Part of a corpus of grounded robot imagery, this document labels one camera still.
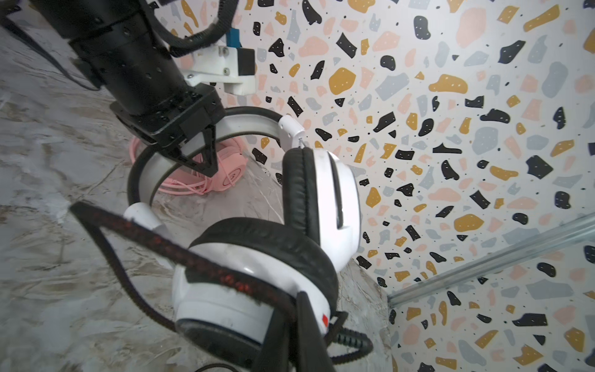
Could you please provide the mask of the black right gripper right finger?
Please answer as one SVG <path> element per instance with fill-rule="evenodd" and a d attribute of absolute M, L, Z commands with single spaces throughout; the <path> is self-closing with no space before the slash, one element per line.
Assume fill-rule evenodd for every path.
<path fill-rule="evenodd" d="M 308 294 L 297 294 L 297 371 L 334 372 Z"/>

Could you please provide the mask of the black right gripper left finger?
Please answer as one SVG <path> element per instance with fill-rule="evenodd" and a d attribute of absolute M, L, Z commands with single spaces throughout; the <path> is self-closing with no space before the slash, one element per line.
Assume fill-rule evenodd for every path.
<path fill-rule="evenodd" d="M 274 310 L 252 372 L 289 371 L 290 325 L 280 310 Z"/>

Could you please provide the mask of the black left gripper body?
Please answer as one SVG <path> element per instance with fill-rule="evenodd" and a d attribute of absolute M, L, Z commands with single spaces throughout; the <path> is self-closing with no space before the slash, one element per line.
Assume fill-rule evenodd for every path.
<path fill-rule="evenodd" d="M 72 9 L 69 44 L 75 66 L 98 88 L 106 87 L 118 119 L 146 144 L 169 144 L 215 125 L 225 110 L 215 89 L 192 88 L 173 61 L 147 9 Z"/>

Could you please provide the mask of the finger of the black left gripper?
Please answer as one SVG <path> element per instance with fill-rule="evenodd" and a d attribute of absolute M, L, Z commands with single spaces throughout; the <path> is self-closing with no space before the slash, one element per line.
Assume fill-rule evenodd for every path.
<path fill-rule="evenodd" d="M 200 175 L 212 177 L 218 172 L 218 157 L 216 150 L 215 125 L 207 125 L 199 130 L 195 136 L 190 137 L 184 132 L 171 134 L 169 144 L 157 146 L 156 152 L 161 156 L 175 162 L 180 167 L 187 167 Z M 192 150 L 190 155 L 183 152 L 182 147 L 194 139 L 203 140 L 197 150 Z"/>

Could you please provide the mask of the white black headphones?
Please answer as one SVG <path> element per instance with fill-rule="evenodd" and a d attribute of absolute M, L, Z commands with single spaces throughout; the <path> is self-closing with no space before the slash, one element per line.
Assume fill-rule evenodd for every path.
<path fill-rule="evenodd" d="M 333 367 L 364 358 L 373 344 L 347 329 L 337 309 L 338 274 L 359 246 L 361 215 L 351 170 L 334 154 L 305 146 L 291 116 L 257 107 L 226 110 L 216 140 L 257 134 L 277 140 L 282 162 L 282 223 L 235 217 L 206 229 L 186 258 L 214 264 L 206 273 L 174 267 L 174 330 L 234 368 L 251 370 L 274 310 L 290 325 L 289 371 L 297 370 L 297 294 L 308 294 Z"/>

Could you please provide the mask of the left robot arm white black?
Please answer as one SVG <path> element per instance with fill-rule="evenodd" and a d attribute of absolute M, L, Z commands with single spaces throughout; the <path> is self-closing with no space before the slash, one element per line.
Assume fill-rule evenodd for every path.
<path fill-rule="evenodd" d="M 218 170 L 215 125 L 225 110 L 215 88 L 190 86 L 174 59 L 218 41 L 237 5 L 221 1 L 211 26 L 181 38 L 145 1 L 34 2 L 77 54 L 77 68 L 111 93 L 120 122 L 151 150 L 209 177 Z"/>

